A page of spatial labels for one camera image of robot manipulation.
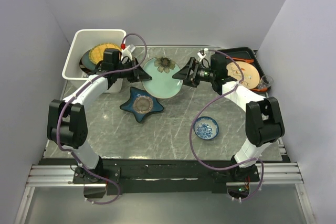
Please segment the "pale green plate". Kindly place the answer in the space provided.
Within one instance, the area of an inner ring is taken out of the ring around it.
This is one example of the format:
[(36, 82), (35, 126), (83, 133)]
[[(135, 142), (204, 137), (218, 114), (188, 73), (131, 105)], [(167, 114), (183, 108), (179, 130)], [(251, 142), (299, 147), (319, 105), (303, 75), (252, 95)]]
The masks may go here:
[(180, 71), (180, 67), (171, 58), (152, 58), (145, 63), (143, 70), (152, 77), (151, 80), (142, 81), (143, 87), (155, 98), (171, 98), (182, 88), (182, 80), (173, 79), (173, 75)]

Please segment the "woven bamboo plate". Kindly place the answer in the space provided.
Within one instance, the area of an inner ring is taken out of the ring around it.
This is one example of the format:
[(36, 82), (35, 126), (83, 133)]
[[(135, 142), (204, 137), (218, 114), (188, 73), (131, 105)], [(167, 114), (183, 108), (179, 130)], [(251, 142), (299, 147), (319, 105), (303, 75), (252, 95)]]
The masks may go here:
[(94, 46), (90, 51), (89, 51), (89, 60), (97, 64), (99, 61), (103, 60), (103, 53), (105, 49), (112, 48), (112, 49), (117, 49), (121, 51), (120, 46), (113, 44), (113, 43), (101, 43), (96, 46)]

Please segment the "dark blue blossom plate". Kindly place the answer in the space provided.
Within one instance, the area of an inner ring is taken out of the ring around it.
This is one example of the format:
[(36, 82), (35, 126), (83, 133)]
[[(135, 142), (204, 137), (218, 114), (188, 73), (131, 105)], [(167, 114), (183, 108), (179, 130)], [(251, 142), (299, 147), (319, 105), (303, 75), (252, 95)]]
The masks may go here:
[(79, 61), (79, 67), (84, 73), (90, 73), (95, 70), (96, 64), (91, 62), (89, 58), (90, 50), (86, 51)]

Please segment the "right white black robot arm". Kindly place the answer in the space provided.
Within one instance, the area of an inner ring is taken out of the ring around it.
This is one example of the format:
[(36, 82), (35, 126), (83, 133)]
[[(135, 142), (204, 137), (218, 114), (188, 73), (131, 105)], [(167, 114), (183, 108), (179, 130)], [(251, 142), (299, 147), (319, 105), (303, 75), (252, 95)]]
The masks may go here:
[(245, 112), (246, 140), (232, 157), (230, 166), (217, 168), (197, 158), (204, 167), (219, 172), (228, 170), (233, 180), (242, 181), (252, 173), (252, 167), (259, 161), (263, 151), (285, 133), (279, 102), (274, 97), (266, 98), (245, 88), (244, 76), (230, 76), (226, 68), (227, 60), (235, 66), (238, 66), (238, 63), (222, 51), (212, 50), (210, 65), (204, 67), (202, 60), (207, 51), (200, 50), (199, 59), (190, 58), (187, 64), (173, 75), (173, 79), (181, 80), (184, 85), (193, 88), (202, 81), (209, 82), (218, 94), (214, 101), (227, 98)]

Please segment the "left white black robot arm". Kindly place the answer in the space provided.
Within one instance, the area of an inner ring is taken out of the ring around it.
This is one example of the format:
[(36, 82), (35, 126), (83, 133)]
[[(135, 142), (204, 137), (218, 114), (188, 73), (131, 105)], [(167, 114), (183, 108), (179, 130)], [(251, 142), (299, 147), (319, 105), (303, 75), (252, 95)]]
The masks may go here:
[(103, 52), (87, 81), (71, 96), (52, 100), (49, 105), (47, 138), (63, 152), (69, 152), (80, 170), (93, 183), (104, 179), (102, 158), (87, 141), (88, 126), (85, 108), (120, 79), (129, 82), (151, 80), (137, 59), (123, 56), (122, 51), (108, 48)]

